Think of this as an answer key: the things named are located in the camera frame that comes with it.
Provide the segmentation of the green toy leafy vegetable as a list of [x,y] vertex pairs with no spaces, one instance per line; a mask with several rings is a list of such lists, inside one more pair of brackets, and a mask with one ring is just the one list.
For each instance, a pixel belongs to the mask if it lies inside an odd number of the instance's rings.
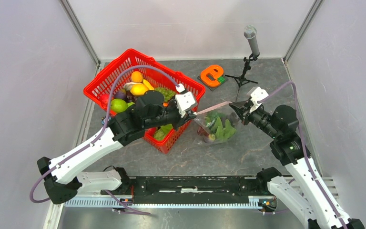
[[239,118],[235,112],[230,114],[210,111],[205,116],[206,143],[224,143],[236,135]]

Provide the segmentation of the clear dotted zip bag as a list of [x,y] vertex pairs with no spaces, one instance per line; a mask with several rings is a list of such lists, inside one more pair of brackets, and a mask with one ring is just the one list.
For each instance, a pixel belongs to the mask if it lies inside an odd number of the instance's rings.
[[232,102],[223,102],[197,113],[195,143],[201,146],[230,141],[238,135],[242,122],[230,107]]

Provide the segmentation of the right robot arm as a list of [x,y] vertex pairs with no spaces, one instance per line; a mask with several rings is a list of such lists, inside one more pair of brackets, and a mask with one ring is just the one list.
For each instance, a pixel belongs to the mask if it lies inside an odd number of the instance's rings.
[[319,175],[313,158],[304,145],[298,129],[297,112],[280,105],[273,114],[251,100],[229,105],[242,124],[253,124],[272,138],[270,148],[276,159],[291,174],[301,189],[294,190],[274,167],[257,173],[256,189],[263,195],[278,197],[306,229],[363,229],[360,219],[351,218],[335,200]]

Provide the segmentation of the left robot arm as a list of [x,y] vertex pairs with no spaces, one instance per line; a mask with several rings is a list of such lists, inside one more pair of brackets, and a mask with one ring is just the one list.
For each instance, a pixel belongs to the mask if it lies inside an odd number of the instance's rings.
[[149,90],[138,97],[135,104],[116,114],[94,136],[62,156],[37,161],[46,193],[53,204],[62,204],[78,192],[115,190],[126,194],[131,182],[125,171],[84,172],[88,166],[105,155],[143,138],[146,130],[171,124],[175,130],[196,117],[192,110],[197,101],[192,92],[177,94],[167,106],[164,96]]

